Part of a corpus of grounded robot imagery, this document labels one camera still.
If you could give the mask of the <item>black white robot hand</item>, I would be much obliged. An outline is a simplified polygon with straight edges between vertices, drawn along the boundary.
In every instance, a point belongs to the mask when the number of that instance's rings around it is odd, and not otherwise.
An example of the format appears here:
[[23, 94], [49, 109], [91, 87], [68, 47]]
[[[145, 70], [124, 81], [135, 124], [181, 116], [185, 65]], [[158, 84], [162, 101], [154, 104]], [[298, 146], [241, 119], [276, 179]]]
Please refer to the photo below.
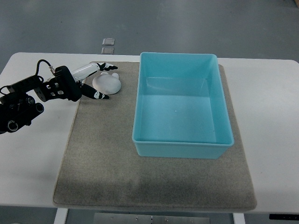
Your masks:
[[70, 71], [66, 66], [60, 66], [56, 69], [50, 66], [53, 77], [48, 81], [44, 81], [38, 75], [39, 64], [40, 62], [37, 63], [36, 73], [33, 75], [37, 82], [34, 91], [43, 102], [57, 98], [76, 102], [82, 96], [91, 99], [109, 99], [108, 95], [84, 84], [83, 80], [98, 71], [118, 69], [117, 66], [110, 63], [89, 63], [74, 71]]

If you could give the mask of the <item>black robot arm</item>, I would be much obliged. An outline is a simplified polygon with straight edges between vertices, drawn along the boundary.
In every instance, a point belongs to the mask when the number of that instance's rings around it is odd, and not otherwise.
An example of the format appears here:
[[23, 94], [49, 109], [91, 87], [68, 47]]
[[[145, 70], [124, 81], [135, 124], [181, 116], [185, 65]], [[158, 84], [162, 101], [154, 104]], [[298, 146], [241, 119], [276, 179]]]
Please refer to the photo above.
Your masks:
[[12, 85], [5, 85], [8, 93], [0, 97], [0, 133], [14, 133], [24, 126], [29, 126], [32, 120], [44, 112], [44, 106], [37, 103], [27, 92], [41, 86], [44, 78], [38, 75], [40, 63], [45, 62], [51, 72], [55, 72], [52, 65], [45, 59], [37, 62], [36, 73]]

